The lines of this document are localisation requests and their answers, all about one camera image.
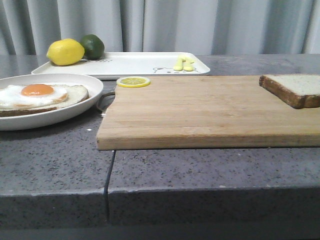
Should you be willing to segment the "white rectangular tray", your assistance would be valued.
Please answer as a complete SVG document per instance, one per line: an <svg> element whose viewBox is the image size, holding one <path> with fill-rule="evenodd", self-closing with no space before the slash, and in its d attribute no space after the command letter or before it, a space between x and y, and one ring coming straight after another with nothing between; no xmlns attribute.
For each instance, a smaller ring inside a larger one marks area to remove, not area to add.
<svg viewBox="0 0 320 240"><path fill-rule="evenodd" d="M178 57L194 60L193 71L175 71ZM100 80L115 80L126 76L208 75L210 68L189 52L107 52L98 60L82 59L75 64L59 66L46 62L32 74L79 74Z"/></svg>

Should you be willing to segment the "green lime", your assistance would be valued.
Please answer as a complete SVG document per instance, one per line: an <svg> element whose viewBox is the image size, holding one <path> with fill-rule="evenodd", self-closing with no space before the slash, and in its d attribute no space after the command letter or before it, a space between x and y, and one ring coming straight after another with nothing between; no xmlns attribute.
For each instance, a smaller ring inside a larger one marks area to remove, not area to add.
<svg viewBox="0 0 320 240"><path fill-rule="evenodd" d="M87 34L80 40L84 48L84 56L88 60L101 59L104 56L105 45L95 34Z"/></svg>

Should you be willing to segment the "white round plate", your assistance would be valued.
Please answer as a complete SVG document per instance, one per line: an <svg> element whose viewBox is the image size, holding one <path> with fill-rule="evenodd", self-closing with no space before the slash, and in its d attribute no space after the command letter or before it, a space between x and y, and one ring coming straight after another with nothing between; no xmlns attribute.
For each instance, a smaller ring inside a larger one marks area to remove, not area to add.
<svg viewBox="0 0 320 240"><path fill-rule="evenodd" d="M28 74L0 81L0 129L27 130L73 118L99 99L103 83L92 76Z"/></svg>

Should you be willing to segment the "wooden cutting board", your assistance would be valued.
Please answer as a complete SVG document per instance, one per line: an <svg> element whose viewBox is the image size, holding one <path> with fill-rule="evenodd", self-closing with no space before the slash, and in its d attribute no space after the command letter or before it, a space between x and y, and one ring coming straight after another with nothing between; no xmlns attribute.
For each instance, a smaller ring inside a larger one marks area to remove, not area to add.
<svg viewBox="0 0 320 240"><path fill-rule="evenodd" d="M317 147L320 110L290 107L257 75L152 76L115 88L96 140L99 150Z"/></svg>

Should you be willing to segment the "lemon slice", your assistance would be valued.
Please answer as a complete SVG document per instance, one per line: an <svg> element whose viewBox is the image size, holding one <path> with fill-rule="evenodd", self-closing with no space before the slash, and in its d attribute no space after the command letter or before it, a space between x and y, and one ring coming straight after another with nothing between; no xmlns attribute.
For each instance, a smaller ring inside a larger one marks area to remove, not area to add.
<svg viewBox="0 0 320 240"><path fill-rule="evenodd" d="M147 77L142 76L126 76L119 78L116 81L119 87L123 88L141 88L151 84L151 81Z"/></svg>

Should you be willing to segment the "grey curtain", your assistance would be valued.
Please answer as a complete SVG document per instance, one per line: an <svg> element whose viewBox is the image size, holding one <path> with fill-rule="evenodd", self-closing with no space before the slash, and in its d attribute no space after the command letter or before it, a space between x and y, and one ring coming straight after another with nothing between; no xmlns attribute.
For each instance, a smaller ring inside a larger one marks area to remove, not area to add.
<svg viewBox="0 0 320 240"><path fill-rule="evenodd" d="M97 35L110 52L317 54L317 0L3 0L0 52Z"/></svg>

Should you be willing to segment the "front yellow lemon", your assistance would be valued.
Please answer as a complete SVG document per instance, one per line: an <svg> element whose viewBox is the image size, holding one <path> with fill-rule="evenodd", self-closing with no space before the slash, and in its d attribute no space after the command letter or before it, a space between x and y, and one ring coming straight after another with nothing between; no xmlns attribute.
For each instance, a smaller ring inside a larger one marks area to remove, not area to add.
<svg viewBox="0 0 320 240"><path fill-rule="evenodd" d="M85 54L84 47L73 38L61 39L53 42L46 56L58 66L68 66L80 61Z"/></svg>

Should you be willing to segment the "pale yellow plastic spoon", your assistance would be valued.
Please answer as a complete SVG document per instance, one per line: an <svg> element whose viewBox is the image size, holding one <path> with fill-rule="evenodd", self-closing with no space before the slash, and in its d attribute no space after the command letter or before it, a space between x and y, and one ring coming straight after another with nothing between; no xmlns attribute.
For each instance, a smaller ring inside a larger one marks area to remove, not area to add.
<svg viewBox="0 0 320 240"><path fill-rule="evenodd" d="M186 72L192 72L194 70L193 63L194 60L186 56L183 61L183 70Z"/></svg>

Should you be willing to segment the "fried egg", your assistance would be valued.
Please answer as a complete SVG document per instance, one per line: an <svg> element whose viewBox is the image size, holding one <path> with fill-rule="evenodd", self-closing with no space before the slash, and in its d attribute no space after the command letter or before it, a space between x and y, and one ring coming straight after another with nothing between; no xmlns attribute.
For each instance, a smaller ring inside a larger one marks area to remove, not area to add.
<svg viewBox="0 0 320 240"><path fill-rule="evenodd" d="M63 86L31 84L8 85L0 90L0 108L20 110L64 102L68 91Z"/></svg>

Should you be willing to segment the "pale yellow plastic fork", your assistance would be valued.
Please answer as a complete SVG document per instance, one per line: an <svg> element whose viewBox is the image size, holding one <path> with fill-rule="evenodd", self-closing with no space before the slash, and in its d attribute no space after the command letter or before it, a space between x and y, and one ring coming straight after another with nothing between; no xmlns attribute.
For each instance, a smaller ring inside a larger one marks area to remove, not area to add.
<svg viewBox="0 0 320 240"><path fill-rule="evenodd" d="M175 62L175 65L173 66L174 71L182 71L183 70L183 65L184 65L185 57L184 56L179 56Z"/></svg>

